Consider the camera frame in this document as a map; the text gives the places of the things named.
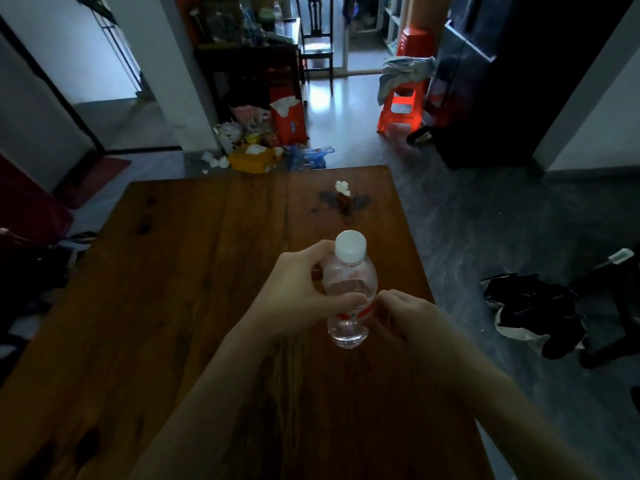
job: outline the black refrigerator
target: black refrigerator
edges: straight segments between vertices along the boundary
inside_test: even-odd
[[[526,164],[632,1],[451,0],[426,97],[446,164]]]

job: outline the refrigerator handle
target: refrigerator handle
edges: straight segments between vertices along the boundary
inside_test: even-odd
[[[474,29],[474,25],[476,24],[476,20],[478,18],[478,12],[480,12],[481,4],[482,4],[482,0],[469,1],[467,19],[465,20],[465,33],[469,33],[471,30]]]

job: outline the white wall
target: white wall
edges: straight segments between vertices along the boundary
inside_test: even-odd
[[[0,101],[0,153],[51,192],[93,145],[1,36]]]
[[[640,165],[640,0],[634,0],[538,145],[547,171]]]
[[[183,150],[218,147],[211,92],[175,0],[106,0]]]
[[[71,104],[136,96],[91,10],[76,0],[0,0],[0,15]]]
[[[640,165],[640,48],[550,171]]]

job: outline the hand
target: hand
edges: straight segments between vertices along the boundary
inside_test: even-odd
[[[468,385],[473,374],[494,368],[446,313],[402,291],[380,291],[372,317],[365,324],[418,360],[434,382],[457,392]]]
[[[297,253],[283,253],[241,322],[257,328],[268,339],[305,330],[322,318],[364,305],[366,295],[327,296],[313,286],[312,268],[331,256],[333,241],[320,241]]]

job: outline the wood grain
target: wood grain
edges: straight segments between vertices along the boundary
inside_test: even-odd
[[[350,216],[336,180],[361,197]],[[279,254],[347,228],[380,289],[432,299],[386,167],[130,185],[0,390],[0,478],[123,478]],[[318,323],[257,386],[228,452],[238,478],[492,477],[464,407],[373,335],[345,351]]]

